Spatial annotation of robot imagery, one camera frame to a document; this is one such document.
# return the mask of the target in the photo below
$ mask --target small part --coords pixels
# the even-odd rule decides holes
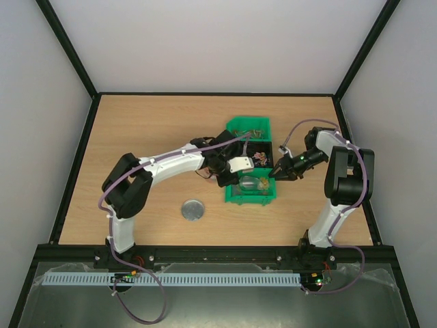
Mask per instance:
[[[269,183],[268,179],[264,177],[256,178],[254,176],[243,176],[241,177],[240,184],[238,186],[244,191],[264,191],[268,189]]]
[[[256,130],[256,129],[244,130],[244,131],[239,131],[239,130],[232,131],[232,134],[235,135],[236,137],[245,135],[246,133],[250,133],[251,138],[253,139],[263,139],[265,134],[264,130]]]
[[[265,152],[256,152],[252,158],[254,164],[258,167],[266,167],[270,164],[270,159]]]

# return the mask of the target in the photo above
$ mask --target white cable carrier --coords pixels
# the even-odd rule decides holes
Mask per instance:
[[[163,286],[300,287],[298,273],[158,273]],[[49,272],[43,286],[111,286],[115,273]],[[157,286],[147,273],[125,278],[117,286]]]

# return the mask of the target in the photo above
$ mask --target wire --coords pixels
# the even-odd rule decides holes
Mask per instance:
[[[185,154],[190,154],[190,153],[193,153],[193,152],[204,152],[204,151],[206,151],[206,150],[211,150],[211,149],[219,148],[219,147],[222,147],[222,146],[226,146],[226,145],[232,144],[233,142],[237,142],[237,141],[239,141],[239,140],[241,140],[241,139],[243,139],[243,138],[245,138],[245,137],[246,137],[246,143],[245,143],[244,145],[247,147],[247,143],[248,143],[248,141],[249,141],[250,133],[247,133],[247,134],[245,134],[245,135],[239,136],[239,137],[237,137],[237,138],[234,138],[234,139],[231,139],[231,140],[228,140],[228,141],[225,141],[225,142],[219,143],[219,144],[217,144],[217,145],[213,145],[213,146],[208,146],[208,147],[204,147],[204,148],[193,148],[193,149],[188,149],[188,150],[185,150],[185,151],[183,151],[183,150],[176,150],[176,151],[174,151],[174,152],[170,152],[170,153],[167,153],[167,154],[164,154],[164,155],[161,155],[161,156],[156,157],[156,158],[154,159],[154,163],[157,163],[157,162],[159,162],[159,161],[161,161],[161,160],[163,160],[163,159],[168,159],[168,158],[170,158],[170,157],[178,156],[178,155],[181,155],[181,154],[184,154],[184,153],[185,153]],[[114,190],[114,188],[116,188],[116,186],[117,186],[118,184],[120,184],[122,181],[124,181],[127,177],[129,177],[130,175],[132,175],[132,174],[135,173],[136,171],[139,171],[140,169],[142,169],[143,167],[145,167],[145,166],[147,166],[147,165],[149,165],[149,164],[151,164],[150,161],[144,162],[144,163],[142,163],[142,164],[140,164],[140,165],[138,165],[138,166],[136,166],[136,167],[130,169],[128,172],[126,172],[125,174],[123,174],[122,176],[120,176],[116,181],[114,181],[113,184],[111,184],[111,185],[107,188],[107,190],[104,191],[104,193],[100,196],[100,198],[99,198],[99,200],[98,200],[98,207],[99,207],[99,209],[100,209],[100,210],[104,210],[105,212],[108,212],[107,217],[109,218],[109,244],[110,244],[110,246],[111,246],[111,253],[112,253],[112,256],[113,256],[113,257],[115,258],[115,260],[118,261],[119,263],[121,263],[121,264],[123,264],[123,265],[127,265],[127,266],[132,267],[132,268],[135,268],[135,269],[138,269],[138,270],[140,270],[140,271],[142,271],[142,272],[147,273],[148,275],[150,275],[150,276],[155,280],[155,282],[159,285],[159,288],[160,288],[160,290],[161,290],[161,292],[162,292],[162,294],[163,294],[164,304],[163,304],[163,309],[162,309],[162,311],[161,311],[159,317],[158,317],[157,319],[153,320],[153,321],[147,321],[147,320],[143,320],[143,319],[141,319],[141,318],[135,316],[135,315],[134,315],[134,314],[133,314],[133,313],[132,313],[128,308],[127,308],[126,304],[124,304],[123,300],[122,300],[121,297],[118,295],[117,290],[116,290],[117,283],[118,283],[120,280],[117,279],[117,280],[114,282],[114,285],[113,285],[113,295],[115,295],[115,296],[117,297],[117,299],[118,299],[118,301],[120,302],[120,304],[122,305],[122,307],[123,307],[125,313],[127,313],[127,315],[128,315],[129,317],[131,317],[131,319],[133,319],[134,321],[136,321],[136,322],[138,322],[138,323],[141,323],[142,325],[153,325],[153,324],[155,324],[155,323],[159,323],[159,322],[164,318],[165,310],[167,309],[167,295],[166,295],[166,293],[165,293],[164,287],[163,287],[163,285],[161,284],[160,280],[158,279],[158,277],[157,277],[155,274],[153,274],[153,272],[151,272],[150,270],[147,270],[147,269],[143,268],[142,266],[138,266],[138,265],[135,265],[135,264],[133,264],[133,263],[129,263],[129,262],[127,262],[127,261],[124,261],[124,260],[118,258],[117,254],[115,253],[115,244],[114,244],[113,228],[112,228],[112,225],[113,225],[113,216],[115,215],[115,213],[113,212],[113,210],[112,210],[111,208],[104,207],[104,206],[103,206],[103,202],[104,202],[104,199],[108,196],[108,194],[109,194],[112,190]]]
[[[293,132],[298,128],[298,126],[300,126],[301,124],[307,123],[307,122],[322,122],[322,123],[327,123],[327,124],[331,124],[333,126],[335,126],[336,130],[339,130],[339,126],[338,124],[335,124],[334,122],[328,121],[328,120],[323,120],[321,118],[309,118],[307,120],[303,120],[300,121],[299,123],[297,123],[295,126],[293,126],[292,130],[290,131],[290,133],[287,136],[287,139],[285,139],[284,143],[282,144],[283,147],[286,147],[286,145],[288,144],[288,141],[290,140],[290,138],[292,137]]]
[[[211,177],[213,176],[213,173],[210,173],[210,176],[208,176],[207,178],[205,178],[204,176],[202,176],[197,170],[195,171],[196,172],[196,174],[198,175],[198,176],[201,176],[202,178],[204,178],[205,180],[208,180],[208,179],[211,179]]]

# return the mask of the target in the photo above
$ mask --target black metal frame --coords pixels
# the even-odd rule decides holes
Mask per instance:
[[[68,38],[64,28],[61,25],[53,7],[49,0],[36,0],[40,6],[41,11],[45,15],[48,23],[53,29],[53,32],[57,36],[59,43],[63,46],[68,58],[72,62],[74,69],[81,78],[83,85],[87,89],[91,96],[92,104],[89,110],[85,128],[79,142],[76,156],[72,165],[70,175],[68,177],[67,185],[62,197],[59,211],[56,216],[55,225],[50,236],[49,244],[38,245],[35,256],[33,257],[29,272],[26,276],[23,289],[21,290],[20,297],[16,304],[12,319],[9,327],[17,327],[23,312],[27,295],[30,291],[32,281],[34,279],[36,268],[40,262],[93,262],[96,246],[95,245],[58,245],[59,237],[64,225],[68,207],[70,205],[72,193],[76,180],[79,174],[83,156],[87,147],[89,136],[92,130],[94,119],[97,114],[98,105],[102,95],[105,94],[130,94],[130,95],[166,95],[166,96],[322,96],[331,97],[335,107],[335,112],[339,121],[341,132],[343,135],[350,139],[350,132],[344,117],[343,110],[341,108],[340,101],[344,96],[346,90],[349,88],[353,78],[359,71],[361,65],[365,61],[366,56],[369,54],[371,48],[375,44],[378,36],[381,34],[384,26],[389,21],[391,14],[394,12],[397,4],[400,0],[387,0],[383,7],[378,19],[373,25],[371,31],[365,39],[360,51],[355,57],[350,69],[344,77],[336,94],[251,94],[251,93],[174,93],[174,92],[101,92],[98,93],[90,77],[88,76],[83,64],[81,63],[79,56],[77,55],[74,47]],[[408,290],[405,285],[404,277],[399,267],[399,262],[395,250],[391,246],[382,244],[380,233],[376,224],[375,217],[370,202],[363,203],[363,209],[365,212],[367,225],[373,241],[373,246],[362,246],[361,249],[365,252],[367,263],[389,263],[395,275],[396,283],[400,289],[402,301],[410,321],[411,327],[419,327],[414,308],[412,306]],[[229,257],[226,258],[226,254],[232,253],[238,262],[256,262],[264,266],[271,266],[272,268],[281,268],[281,264],[278,263],[277,257],[287,258],[287,254],[293,251],[296,247],[162,247],[162,246],[137,246],[144,252],[150,252],[154,255],[157,263],[171,263],[171,262],[203,262],[204,258],[208,258],[208,262],[229,262]],[[333,255],[338,263],[356,262],[361,258],[353,249],[333,249]],[[301,267],[293,267],[293,264],[288,263],[288,267],[294,269],[295,272],[305,272]]]

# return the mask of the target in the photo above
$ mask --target green bin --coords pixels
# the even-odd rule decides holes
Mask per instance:
[[[225,191],[225,202],[234,204],[261,204],[267,205],[276,199],[276,182],[268,177],[271,169],[254,169],[249,173],[241,173],[240,176],[254,176],[256,178],[267,178],[269,185],[266,190],[245,191],[238,188],[238,185],[227,186]]]
[[[273,168],[272,157],[272,133],[270,131],[270,119],[256,116],[236,116],[226,124],[226,129],[235,136],[243,135],[247,132],[252,133],[249,145],[260,145],[262,152],[270,152],[267,157],[270,160],[269,168],[256,167],[248,173],[239,172],[240,176],[254,176],[256,178],[268,179],[269,185],[266,190],[245,191],[236,185],[227,186],[225,189],[225,202],[234,204],[261,204],[267,205],[276,198],[276,182],[268,177]]]

